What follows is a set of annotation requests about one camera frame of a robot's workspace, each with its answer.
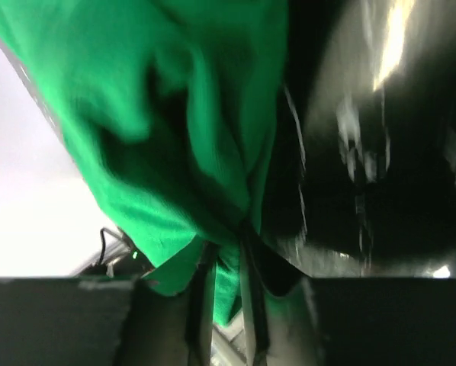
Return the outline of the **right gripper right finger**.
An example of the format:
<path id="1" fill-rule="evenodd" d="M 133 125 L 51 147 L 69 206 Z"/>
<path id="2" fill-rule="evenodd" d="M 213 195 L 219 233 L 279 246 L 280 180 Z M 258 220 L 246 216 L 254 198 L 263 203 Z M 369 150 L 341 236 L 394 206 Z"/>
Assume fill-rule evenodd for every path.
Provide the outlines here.
<path id="1" fill-rule="evenodd" d="M 456 365 L 456 279 L 311 278 L 240 233 L 250 365 Z"/>

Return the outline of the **black marbled table mat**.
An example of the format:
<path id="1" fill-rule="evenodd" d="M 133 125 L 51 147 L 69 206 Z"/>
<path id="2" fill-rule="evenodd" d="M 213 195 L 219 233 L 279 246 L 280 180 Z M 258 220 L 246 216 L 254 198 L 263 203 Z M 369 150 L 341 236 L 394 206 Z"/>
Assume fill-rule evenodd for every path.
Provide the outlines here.
<path id="1" fill-rule="evenodd" d="M 309 274 L 456 254 L 456 1 L 286 1 L 264 244 Z"/>

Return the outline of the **green t shirt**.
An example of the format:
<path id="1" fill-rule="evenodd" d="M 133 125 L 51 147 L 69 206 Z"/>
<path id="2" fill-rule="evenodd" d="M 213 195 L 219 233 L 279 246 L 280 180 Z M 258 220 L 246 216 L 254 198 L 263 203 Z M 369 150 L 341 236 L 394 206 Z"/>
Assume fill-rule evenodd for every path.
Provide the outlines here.
<path id="1" fill-rule="evenodd" d="M 155 266 L 220 247 L 222 326 L 242 226 L 261 226 L 287 23 L 286 1 L 0 1 L 0 41 L 102 211 Z"/>

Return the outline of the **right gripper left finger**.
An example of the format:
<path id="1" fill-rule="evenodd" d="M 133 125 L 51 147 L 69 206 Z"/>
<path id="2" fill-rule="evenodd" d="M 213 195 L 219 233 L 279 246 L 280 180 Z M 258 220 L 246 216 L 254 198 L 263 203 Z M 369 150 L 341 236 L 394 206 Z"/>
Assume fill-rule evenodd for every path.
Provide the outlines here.
<path id="1" fill-rule="evenodd" d="M 143 278 L 0 278 L 0 365 L 208 365 L 216 256 L 203 244 L 172 293 L 175 260 Z"/>

